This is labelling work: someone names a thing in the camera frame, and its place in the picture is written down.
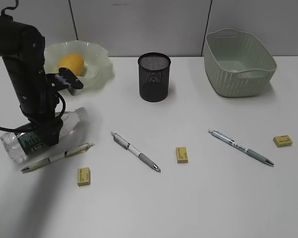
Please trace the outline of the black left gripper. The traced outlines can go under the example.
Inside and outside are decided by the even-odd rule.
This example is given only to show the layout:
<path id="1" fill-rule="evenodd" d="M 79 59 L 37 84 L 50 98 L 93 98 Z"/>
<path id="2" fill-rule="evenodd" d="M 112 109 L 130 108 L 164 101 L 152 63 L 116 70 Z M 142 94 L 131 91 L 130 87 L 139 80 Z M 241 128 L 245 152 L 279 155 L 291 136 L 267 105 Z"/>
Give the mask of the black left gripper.
<path id="1" fill-rule="evenodd" d="M 54 118 L 53 120 L 36 124 L 37 133 L 42 142 L 47 146 L 54 146 L 59 143 L 59 135 L 62 127 L 63 121 L 61 118 Z"/>

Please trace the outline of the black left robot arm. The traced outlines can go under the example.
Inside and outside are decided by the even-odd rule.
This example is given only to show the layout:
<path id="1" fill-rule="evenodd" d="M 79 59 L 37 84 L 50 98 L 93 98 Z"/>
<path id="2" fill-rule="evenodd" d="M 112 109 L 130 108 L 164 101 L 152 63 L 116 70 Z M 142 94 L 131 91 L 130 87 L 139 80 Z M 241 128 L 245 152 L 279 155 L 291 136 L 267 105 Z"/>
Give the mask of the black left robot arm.
<path id="1" fill-rule="evenodd" d="M 58 103 L 65 104 L 58 88 L 44 70 L 45 38 L 34 26 L 0 16 L 0 57 L 2 58 L 20 109 L 30 124 L 15 129 L 0 127 L 1 131 L 36 132 L 47 145 L 59 142 L 63 121 L 55 114 Z"/>

